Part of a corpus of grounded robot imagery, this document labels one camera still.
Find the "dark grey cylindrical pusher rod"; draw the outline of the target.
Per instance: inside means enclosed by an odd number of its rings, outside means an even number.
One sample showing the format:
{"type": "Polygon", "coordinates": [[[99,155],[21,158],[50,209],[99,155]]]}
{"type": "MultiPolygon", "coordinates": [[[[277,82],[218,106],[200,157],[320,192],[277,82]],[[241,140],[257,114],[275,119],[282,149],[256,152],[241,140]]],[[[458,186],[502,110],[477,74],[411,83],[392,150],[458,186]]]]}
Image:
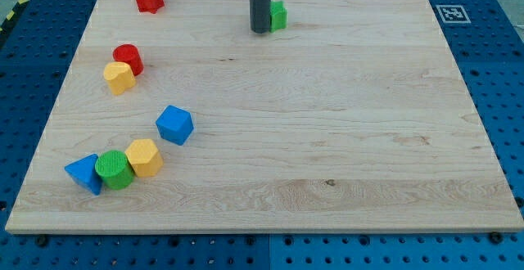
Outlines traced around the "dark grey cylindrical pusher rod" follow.
{"type": "Polygon", "coordinates": [[[271,0],[249,0],[251,30],[257,34],[267,33],[270,29],[271,0]]]}

